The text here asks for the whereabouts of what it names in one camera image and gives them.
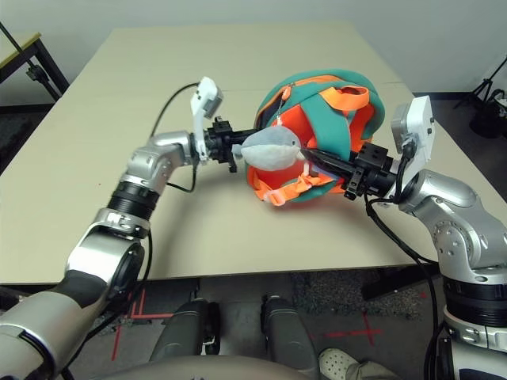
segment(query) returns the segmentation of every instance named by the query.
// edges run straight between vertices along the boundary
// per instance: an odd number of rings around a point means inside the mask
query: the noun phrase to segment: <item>person's foot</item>
[[[337,348],[327,348],[318,356],[320,373],[329,380],[345,380],[349,367],[358,363],[352,356]]]

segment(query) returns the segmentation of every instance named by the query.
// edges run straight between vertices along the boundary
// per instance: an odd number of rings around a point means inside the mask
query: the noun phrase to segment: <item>white wall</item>
[[[5,26],[41,32],[69,80],[113,28],[335,19],[352,21],[412,91],[473,89],[507,50],[506,14],[504,0],[0,0]],[[49,101],[21,70],[0,85],[0,105]]]

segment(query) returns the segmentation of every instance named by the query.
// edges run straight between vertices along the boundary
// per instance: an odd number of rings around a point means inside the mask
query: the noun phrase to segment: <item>teal fabric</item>
[[[307,200],[312,200],[314,198],[317,198],[318,196],[323,196],[326,194],[329,190],[331,190],[334,186],[336,186],[336,181],[332,181],[329,184],[323,184],[322,186],[316,186],[314,188],[311,188],[307,192],[301,193],[297,198],[291,199],[289,202],[306,202]]]
[[[261,102],[259,110],[261,110],[283,86],[290,85],[291,83],[301,79],[319,75],[335,75],[341,78],[342,81],[307,83],[306,85],[292,87],[291,96],[280,109],[280,113],[287,111],[295,105],[300,105],[311,123],[315,138],[317,139],[318,148],[335,153],[344,159],[348,159],[351,145],[349,123],[352,120],[353,115],[355,115],[355,112],[351,112],[351,114],[349,114],[348,123],[347,118],[345,118],[341,112],[330,107],[322,99],[319,93],[330,87],[340,89],[346,86],[363,86],[368,88],[370,92],[370,104],[373,106],[375,111],[372,118],[364,126],[361,138],[370,139],[373,133],[380,127],[380,125],[382,125],[385,117],[385,111],[375,87],[365,76],[353,71],[341,69],[312,70],[295,74],[278,83],[278,85],[276,85]],[[269,116],[268,123],[266,125],[262,125],[261,127],[264,128],[271,125],[275,118],[276,111]],[[336,181],[333,181],[323,186],[313,187],[307,192],[301,194],[298,198],[292,199],[291,202],[304,202],[306,200],[322,196],[333,188],[336,183]]]
[[[285,112],[286,110],[294,107],[295,105],[301,103],[308,97],[312,97],[316,93],[320,93],[324,89],[328,89],[330,87],[334,87],[336,89],[341,89],[346,86],[363,86],[370,90],[370,103],[373,105],[375,112],[373,117],[366,123],[364,126],[364,131],[361,136],[362,139],[370,139],[373,136],[373,133],[379,129],[382,125],[383,119],[385,117],[385,110],[382,104],[382,101],[377,94],[375,87],[373,84],[367,80],[363,75],[354,73],[353,71],[348,70],[313,70],[308,71],[306,73],[293,75],[292,77],[286,79],[285,81],[279,83],[273,90],[269,92],[269,94],[265,97],[265,99],[261,102],[259,110],[264,107],[264,105],[275,95],[276,92],[280,90],[281,87],[286,86],[290,83],[298,81],[300,79],[305,79],[309,77],[314,77],[318,75],[324,74],[332,74],[336,75],[340,78],[343,78],[344,81],[336,81],[336,82],[326,82],[326,83],[308,83],[306,85],[298,85],[296,87],[292,87],[291,96],[285,102],[284,106],[281,108],[281,112]],[[269,126],[273,123],[276,117],[276,113],[274,113],[269,122],[262,127]]]
[[[348,160],[350,133],[347,119],[331,108],[318,93],[302,101],[300,106],[312,125],[318,148]]]

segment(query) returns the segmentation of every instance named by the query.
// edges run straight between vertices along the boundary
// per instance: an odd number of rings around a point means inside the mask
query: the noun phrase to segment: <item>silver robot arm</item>
[[[108,206],[70,254],[63,281],[0,317],[0,378],[55,377],[109,301],[132,288],[151,213],[171,173],[193,163],[191,146],[188,133],[165,133],[134,152]]]
[[[440,342],[441,378],[507,378],[507,229],[468,185],[429,170],[398,206],[425,224],[438,253],[451,335]]]

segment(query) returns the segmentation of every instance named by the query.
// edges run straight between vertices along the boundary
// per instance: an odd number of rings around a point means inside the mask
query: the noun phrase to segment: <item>white table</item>
[[[386,107],[374,143],[395,155],[390,120],[412,94],[350,24],[115,30],[0,177],[0,282],[61,279],[67,255],[175,89],[213,78],[225,96],[219,114],[247,129],[276,83],[326,67],[374,82]],[[192,129],[189,100],[190,93],[176,99],[160,131]],[[428,167],[472,185],[507,224],[505,202],[440,126],[436,133]],[[411,264],[362,200],[328,195],[274,208],[257,199],[238,167],[237,174],[227,165],[200,167],[190,195],[166,189],[151,219],[152,279]],[[172,181],[190,177],[190,168],[178,169]],[[436,258],[418,220],[393,207],[380,214],[420,254]]]

